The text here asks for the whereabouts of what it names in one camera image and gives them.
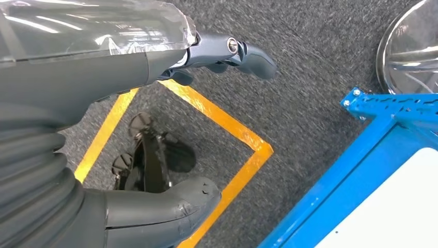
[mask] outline blue metal frame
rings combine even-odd
[[[314,247],[415,152],[438,149],[438,95],[368,95],[354,88],[341,105],[371,123],[260,248]]]

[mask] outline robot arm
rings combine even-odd
[[[83,189],[56,153],[65,142],[56,132],[91,103],[167,73],[234,66],[270,78],[272,60],[229,36],[196,35],[158,1],[4,1],[0,10],[0,246],[170,247],[189,237],[220,200],[212,181],[162,194]]]

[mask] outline transparent plastic sheet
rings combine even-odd
[[[392,94],[438,93],[438,1],[423,0],[394,21],[383,76]]]
[[[196,41],[193,20],[173,4],[86,1],[0,0],[0,67],[183,50]]]

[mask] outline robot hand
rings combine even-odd
[[[196,38],[197,42],[187,49],[184,57],[166,70],[159,80],[174,79],[182,85],[189,85],[193,77],[182,69],[195,67],[223,73],[232,66],[264,80],[272,79],[277,71],[275,62],[265,51],[232,36],[197,33]]]

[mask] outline gray carpet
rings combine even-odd
[[[256,247],[363,128],[339,101],[353,86],[379,90],[380,37],[409,0],[173,0],[199,30],[230,33],[272,54],[275,80],[230,70],[194,70],[193,88],[269,142],[274,154],[204,236],[199,247]],[[66,131],[75,169],[114,99],[94,104]],[[243,143],[160,84],[143,88],[85,185],[109,189],[115,155],[130,145],[127,123],[139,111],[192,145],[203,175],[224,188],[252,154]],[[190,175],[173,175],[177,181]]]

